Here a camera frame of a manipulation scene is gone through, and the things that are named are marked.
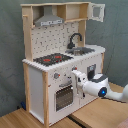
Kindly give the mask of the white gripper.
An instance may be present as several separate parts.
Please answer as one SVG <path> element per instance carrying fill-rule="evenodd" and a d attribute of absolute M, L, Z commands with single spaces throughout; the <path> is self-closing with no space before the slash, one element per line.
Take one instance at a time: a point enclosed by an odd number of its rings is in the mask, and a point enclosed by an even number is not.
<path fill-rule="evenodd" d="M 73 70 L 71 73 L 73 93 L 75 97 L 83 97 L 83 85 L 88 81 L 87 75 L 78 70 Z"/>

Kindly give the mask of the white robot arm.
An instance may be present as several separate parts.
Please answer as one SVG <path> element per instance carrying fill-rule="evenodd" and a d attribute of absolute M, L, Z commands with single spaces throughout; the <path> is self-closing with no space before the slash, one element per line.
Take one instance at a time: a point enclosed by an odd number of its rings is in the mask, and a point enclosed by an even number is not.
<path fill-rule="evenodd" d="M 122 93 L 113 92 L 109 86 L 108 77 L 98 73 L 92 79 L 88 79 L 85 73 L 77 70 L 72 71 L 74 89 L 91 96 L 101 97 L 118 102 L 128 103 L 128 84 Z"/>

